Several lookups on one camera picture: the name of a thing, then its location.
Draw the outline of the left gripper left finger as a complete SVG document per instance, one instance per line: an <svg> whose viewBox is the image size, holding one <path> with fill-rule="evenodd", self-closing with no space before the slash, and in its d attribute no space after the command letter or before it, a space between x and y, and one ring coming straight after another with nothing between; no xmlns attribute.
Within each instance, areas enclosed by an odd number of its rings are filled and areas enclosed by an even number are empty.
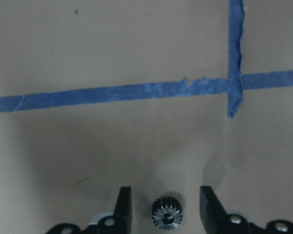
<svg viewBox="0 0 293 234"><path fill-rule="evenodd" d="M116 233L130 234L132 223L132 194L130 186L120 188L113 216Z"/></svg>

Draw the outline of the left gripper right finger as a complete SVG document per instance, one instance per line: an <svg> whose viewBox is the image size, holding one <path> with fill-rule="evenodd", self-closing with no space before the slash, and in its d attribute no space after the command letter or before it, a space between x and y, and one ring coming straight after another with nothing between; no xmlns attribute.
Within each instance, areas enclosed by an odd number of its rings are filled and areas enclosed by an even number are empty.
<svg viewBox="0 0 293 234"><path fill-rule="evenodd" d="M199 210L207 234L228 234L228 214L211 186L200 187Z"/></svg>

